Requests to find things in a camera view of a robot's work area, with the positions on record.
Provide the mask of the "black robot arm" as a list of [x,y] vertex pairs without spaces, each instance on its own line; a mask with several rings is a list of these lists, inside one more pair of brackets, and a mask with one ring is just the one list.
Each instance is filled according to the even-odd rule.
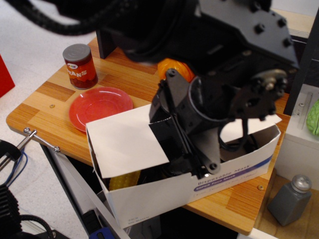
[[55,0],[59,23],[28,0],[9,4],[34,24],[61,35],[95,31],[102,58],[115,48],[132,61],[183,62],[188,83],[169,70],[150,109],[150,127],[168,163],[167,177],[198,178],[220,168],[218,146],[237,151],[248,120],[276,112],[286,78],[298,69],[286,20],[269,0]]

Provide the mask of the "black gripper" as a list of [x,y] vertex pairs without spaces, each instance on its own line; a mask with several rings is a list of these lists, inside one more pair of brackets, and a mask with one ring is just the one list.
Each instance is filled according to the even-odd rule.
[[175,69],[165,76],[149,112],[149,126],[169,160],[163,175],[191,173],[201,179],[218,173],[218,129],[230,121],[233,89],[199,77],[190,83]]

